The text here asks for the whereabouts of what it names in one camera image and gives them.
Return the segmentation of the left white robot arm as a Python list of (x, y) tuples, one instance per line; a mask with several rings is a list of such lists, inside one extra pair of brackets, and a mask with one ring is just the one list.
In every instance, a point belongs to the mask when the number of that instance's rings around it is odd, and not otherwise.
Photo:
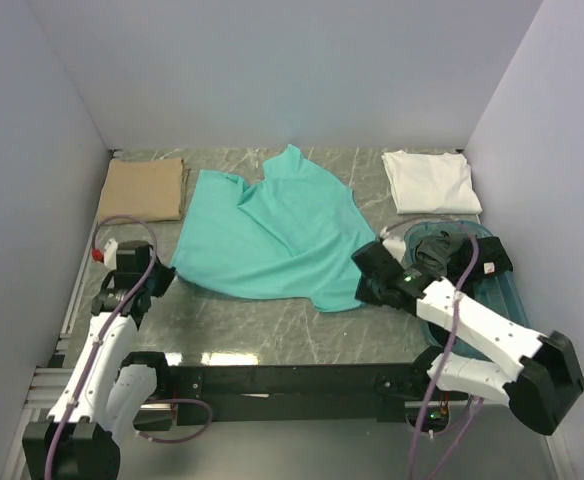
[(131, 349), (151, 302), (175, 272), (146, 241), (110, 240), (93, 253), (108, 270), (93, 298), (88, 335), (70, 378), (46, 418), (29, 423), (22, 446), (33, 479), (114, 479), (121, 443), (146, 401), (172, 388), (162, 352)]

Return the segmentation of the teal t shirt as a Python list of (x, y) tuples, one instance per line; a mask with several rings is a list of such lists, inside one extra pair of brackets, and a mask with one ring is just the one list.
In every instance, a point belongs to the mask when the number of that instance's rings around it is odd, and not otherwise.
[(198, 174), (171, 264), (184, 280), (252, 300), (305, 298), (320, 312), (361, 306), (352, 254), (376, 235), (352, 189), (288, 146), (264, 177)]

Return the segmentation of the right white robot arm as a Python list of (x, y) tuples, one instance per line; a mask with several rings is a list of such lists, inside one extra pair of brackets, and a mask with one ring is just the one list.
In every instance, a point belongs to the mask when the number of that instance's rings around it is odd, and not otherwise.
[(359, 300), (405, 310), (484, 356), (428, 348), (412, 364), (407, 382), (419, 397), (449, 391), (483, 398), (508, 406), (523, 425), (550, 436), (583, 394), (574, 345), (562, 333), (543, 335), (518, 325), (426, 267), (403, 267), (379, 240), (359, 248), (352, 259), (361, 272)]

